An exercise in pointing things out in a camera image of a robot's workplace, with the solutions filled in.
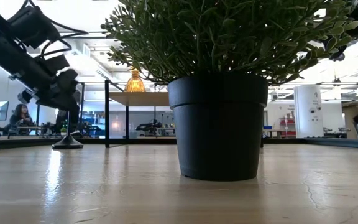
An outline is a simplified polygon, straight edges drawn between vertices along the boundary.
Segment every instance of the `column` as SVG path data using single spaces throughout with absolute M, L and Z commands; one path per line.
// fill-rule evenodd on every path
M 294 94 L 296 137 L 324 136 L 320 86 L 298 86 Z

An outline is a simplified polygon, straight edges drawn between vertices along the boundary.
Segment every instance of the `ceiling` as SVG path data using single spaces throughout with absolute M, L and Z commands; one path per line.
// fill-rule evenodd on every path
M 105 39 L 100 24 L 109 17 L 112 10 L 119 5 L 118 0 L 33 0 L 49 18 L 66 26 L 90 32 L 81 39 L 71 39 L 74 51 L 67 54 L 71 66 L 80 74 L 81 82 L 100 85 L 109 78 L 122 86 L 131 77 L 128 68 L 118 66 L 108 60 L 106 55 L 109 47 L 117 44 L 112 39 Z M 0 14 L 6 19 L 14 15 L 24 0 L 0 0 Z M 287 85 L 271 87 L 270 94 L 278 99 L 291 99 L 293 88 L 305 83 L 331 83 L 340 78 L 342 83 L 358 83 L 358 41 L 345 51 L 346 59 L 342 62 L 322 60 L 320 63 L 303 72 L 305 79 L 295 80 Z M 145 82 L 148 90 L 153 91 L 154 85 Z M 323 85 L 325 98 L 358 98 L 358 85 Z

